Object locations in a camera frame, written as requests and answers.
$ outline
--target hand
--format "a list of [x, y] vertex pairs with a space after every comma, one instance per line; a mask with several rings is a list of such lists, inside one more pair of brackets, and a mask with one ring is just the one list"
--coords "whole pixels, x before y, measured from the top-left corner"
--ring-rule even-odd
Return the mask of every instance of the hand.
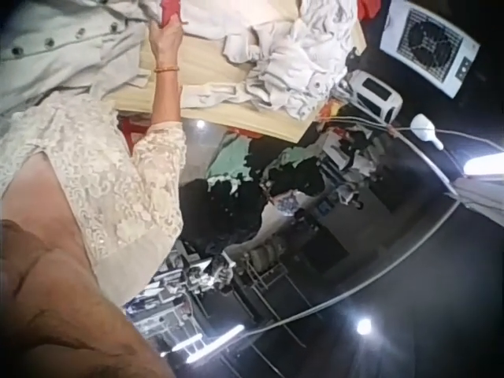
[[170, 18], [168, 24], [162, 29], [159, 28], [157, 22], [150, 23], [150, 48], [158, 68], [177, 65], [182, 37], [182, 23], [176, 14]]

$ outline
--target lace sleeve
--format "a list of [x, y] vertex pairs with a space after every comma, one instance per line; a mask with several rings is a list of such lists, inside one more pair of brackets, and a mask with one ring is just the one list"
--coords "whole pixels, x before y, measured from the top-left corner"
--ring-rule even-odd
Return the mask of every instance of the lace sleeve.
[[139, 170], [150, 213], [169, 235], [182, 231], [179, 176], [185, 164], [185, 134], [180, 122], [163, 122], [150, 127], [133, 148], [133, 164]]

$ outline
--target red cloth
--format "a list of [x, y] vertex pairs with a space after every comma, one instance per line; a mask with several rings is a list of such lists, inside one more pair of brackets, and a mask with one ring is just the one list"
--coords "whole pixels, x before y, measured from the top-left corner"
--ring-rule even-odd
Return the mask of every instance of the red cloth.
[[358, 0], [359, 21], [376, 17], [381, 8], [381, 0]]

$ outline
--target ceiling light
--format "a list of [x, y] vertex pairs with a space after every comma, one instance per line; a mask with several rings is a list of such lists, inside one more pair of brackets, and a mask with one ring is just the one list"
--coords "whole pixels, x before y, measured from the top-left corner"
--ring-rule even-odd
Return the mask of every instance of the ceiling light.
[[357, 323], [357, 333], [359, 335], [369, 335], [372, 331], [371, 320], [368, 318], [362, 319]]
[[224, 333], [220, 338], [215, 340], [213, 343], [206, 345], [204, 348], [198, 350], [196, 353], [191, 354], [187, 360], [186, 363], [190, 364], [192, 362], [195, 362], [199, 360], [200, 358], [205, 357], [207, 354], [212, 353], [213, 351], [217, 350], [218, 348], [222, 347], [225, 343], [227, 343], [229, 340], [231, 340], [233, 337], [238, 335], [241, 331], [243, 331], [245, 327], [243, 327], [241, 324], [237, 325], [234, 327], [232, 330], [227, 331]]
[[468, 176], [504, 174], [504, 152], [469, 160], [464, 165], [464, 173]]
[[194, 336], [190, 337], [189, 339], [184, 340], [183, 342], [176, 344], [172, 348], [172, 352], [177, 352], [178, 350], [181, 350], [185, 347], [188, 347], [191, 344], [196, 343], [198, 340], [201, 340], [202, 338], [203, 338], [203, 335], [201, 333], [198, 333], [197, 335], [194, 335]]

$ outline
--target skin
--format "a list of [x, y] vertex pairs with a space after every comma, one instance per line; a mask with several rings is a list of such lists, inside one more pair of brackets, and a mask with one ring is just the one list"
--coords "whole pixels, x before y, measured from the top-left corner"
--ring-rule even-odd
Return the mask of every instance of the skin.
[[[177, 16], [162, 29], [151, 26], [150, 44], [158, 67], [178, 64], [182, 35]], [[157, 75], [152, 123], [165, 121], [180, 121], [177, 71]], [[20, 205], [40, 202], [28, 185], [43, 187], [40, 180], [50, 182], [54, 175], [43, 157], [37, 159], [31, 168], [27, 161], [2, 199], [2, 216], [10, 219], [2, 220], [0, 234], [0, 345], [9, 354], [6, 367], [16, 370], [14, 376], [174, 377], [123, 313], [103, 297], [85, 250], [79, 247], [80, 236], [73, 236], [76, 243], [55, 243], [51, 229]], [[41, 176], [41, 171], [49, 173]], [[53, 196], [63, 195], [50, 190]], [[44, 223], [53, 219], [57, 214], [47, 214]]]

